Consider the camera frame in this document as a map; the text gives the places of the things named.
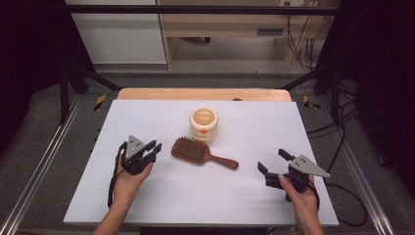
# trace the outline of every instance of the hairbrush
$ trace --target hairbrush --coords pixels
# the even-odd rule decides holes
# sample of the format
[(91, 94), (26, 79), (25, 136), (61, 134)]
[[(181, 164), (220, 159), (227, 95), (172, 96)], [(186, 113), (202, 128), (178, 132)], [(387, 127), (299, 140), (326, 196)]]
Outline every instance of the hairbrush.
[(212, 155), (207, 144), (189, 137), (178, 138), (171, 149), (171, 155), (197, 165), (212, 160), (233, 169), (239, 166), (236, 161)]

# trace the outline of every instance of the human hand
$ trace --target human hand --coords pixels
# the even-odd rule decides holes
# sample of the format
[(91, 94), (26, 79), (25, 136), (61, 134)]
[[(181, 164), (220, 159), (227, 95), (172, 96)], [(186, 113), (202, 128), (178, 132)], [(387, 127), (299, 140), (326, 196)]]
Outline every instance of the human hand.
[(153, 163), (149, 163), (141, 173), (132, 175), (123, 170), (120, 162), (118, 162), (118, 177), (116, 178), (114, 188), (114, 204), (123, 204), (130, 207), (137, 196), (141, 184), (150, 175), (152, 168)]
[[(318, 220), (317, 199), (311, 189), (307, 187), (305, 192), (300, 194), (284, 175), (280, 174), (278, 177), (281, 186), (291, 198), (296, 223), (302, 234), (324, 234)], [(311, 183), (314, 183), (312, 175), (309, 175), (309, 180)]]

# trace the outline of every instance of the table surface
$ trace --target table surface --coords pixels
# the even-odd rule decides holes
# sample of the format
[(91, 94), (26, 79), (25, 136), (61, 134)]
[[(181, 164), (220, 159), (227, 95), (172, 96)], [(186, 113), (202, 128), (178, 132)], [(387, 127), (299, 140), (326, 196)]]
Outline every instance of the table surface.
[[(223, 95), (222, 100), (202, 100), (214, 99), (215, 92)], [(265, 95), (267, 101), (258, 101), (255, 93), (271, 97)], [(155, 94), (161, 95), (158, 100)], [(229, 101), (233, 98), (244, 101)], [(297, 104), (278, 100), (291, 98), (286, 91), (263, 89), (122, 90), (113, 101), (64, 222), (91, 225), (101, 221), (108, 210), (108, 187), (117, 149), (132, 134), (145, 143), (156, 139), (162, 143), (162, 149), (152, 174), (131, 206), (126, 223), (140, 226), (295, 224), (292, 205), (284, 200), (285, 192), (266, 187), (264, 176), (256, 169), (257, 162), (262, 162), (271, 172), (287, 172), (288, 163), (277, 155), (279, 148), (315, 161)], [(219, 116), (219, 134), (209, 144), (210, 151), (236, 160), (240, 164), (238, 169), (215, 162), (188, 164), (170, 154), (176, 138), (190, 135), (189, 116), (201, 107), (213, 109)], [(338, 225), (323, 180), (316, 177), (315, 184), (321, 199), (322, 225)]]

